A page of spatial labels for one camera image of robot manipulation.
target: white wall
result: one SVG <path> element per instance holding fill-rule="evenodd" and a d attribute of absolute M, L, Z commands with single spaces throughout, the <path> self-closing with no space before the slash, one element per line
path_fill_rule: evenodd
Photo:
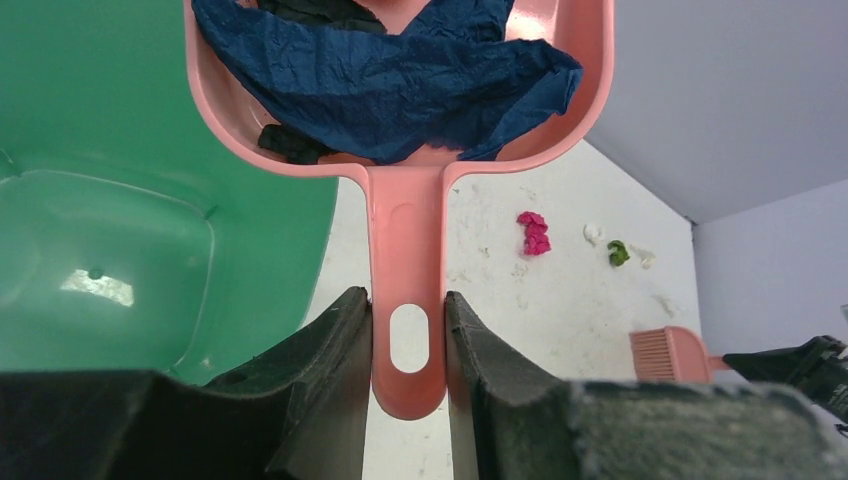
<path fill-rule="evenodd" d="M 699 225 L 694 243 L 714 353 L 848 341 L 848 181 Z"/>

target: green bucket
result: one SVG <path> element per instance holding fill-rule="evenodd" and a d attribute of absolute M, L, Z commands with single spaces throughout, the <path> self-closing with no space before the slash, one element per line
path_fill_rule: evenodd
<path fill-rule="evenodd" d="M 203 383 L 301 324 L 336 180 L 218 143 L 182 22 L 171 0 L 0 6 L 0 370 Z"/>

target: pink dustpan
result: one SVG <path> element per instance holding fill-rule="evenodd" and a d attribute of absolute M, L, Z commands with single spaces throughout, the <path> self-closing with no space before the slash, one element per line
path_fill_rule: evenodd
<path fill-rule="evenodd" d="M 363 2 L 399 33 L 428 0 Z M 445 394 L 445 199 L 470 173 L 511 173 L 559 157 L 586 135 L 606 102 L 613 69 L 613 0 L 516 0 L 509 38 L 543 38 L 584 67 L 568 113 L 510 143 L 496 162 L 457 162 L 457 152 L 424 147 L 391 166 L 339 154 L 299 166 L 256 146 L 262 127 L 277 123 L 218 61 L 197 30 L 191 0 L 183 0 L 186 61 L 191 92 L 206 124 L 236 155 L 253 165 L 294 177 L 347 177 L 365 191 L 371 248 L 374 313 L 372 384 L 383 409 L 402 419 L 421 418 Z M 390 320 L 404 304 L 429 319 L 429 359 L 414 373 L 398 370 L 389 348 Z"/>

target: white floor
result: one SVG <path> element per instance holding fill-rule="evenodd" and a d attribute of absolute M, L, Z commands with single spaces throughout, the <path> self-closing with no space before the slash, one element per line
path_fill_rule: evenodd
<path fill-rule="evenodd" d="M 630 331 L 669 324 L 700 331 L 689 223 L 585 142 L 535 170 L 466 177 L 454 185 L 448 210 L 448 288 L 554 375 L 632 379 Z M 520 255 L 523 233 L 515 220 L 525 210 L 547 220 L 551 252 Z M 631 252 L 628 263 L 611 268 L 606 242 L 593 248 L 584 238 L 586 224 L 602 227 L 606 241 L 652 252 L 656 261 L 643 269 Z M 342 180 L 307 318 L 351 285 L 370 285 L 365 198 Z M 414 331 L 393 336 L 405 353 L 422 351 Z M 372 397 L 363 478 L 453 478 L 446 404 L 403 422 Z"/>

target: black object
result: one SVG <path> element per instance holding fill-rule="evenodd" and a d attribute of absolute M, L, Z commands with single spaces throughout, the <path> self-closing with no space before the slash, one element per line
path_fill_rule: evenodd
<path fill-rule="evenodd" d="M 377 17 L 353 0 L 259 0 L 259 8 L 304 25 L 386 33 Z"/>
<path fill-rule="evenodd" d="M 747 380 L 795 387 L 848 422 L 848 362 L 840 358 L 845 348 L 841 341 L 821 335 L 796 348 L 728 353 L 722 359 Z"/>
<path fill-rule="evenodd" d="M 845 444 L 787 387 L 564 381 L 460 294 L 445 315 L 457 480 L 848 478 Z M 370 367 L 353 288 L 205 387 L 148 371 L 0 375 L 0 479 L 359 479 Z"/>
<path fill-rule="evenodd" d="M 260 148 L 285 156 L 289 163 L 295 165 L 315 165 L 319 158 L 339 153 L 284 125 L 265 125 L 257 144 Z"/>
<path fill-rule="evenodd" d="M 0 479 L 360 478 L 370 367 L 352 288 L 203 388 L 152 371 L 0 375 Z"/>
<path fill-rule="evenodd" d="M 456 480 L 845 479 L 848 450 L 783 386 L 569 382 L 445 302 Z"/>
<path fill-rule="evenodd" d="M 386 33 L 380 20 L 353 0 L 259 0 L 259 8 L 304 25 Z M 265 125 L 257 144 L 295 165 L 315 165 L 319 158 L 339 153 L 286 125 Z"/>

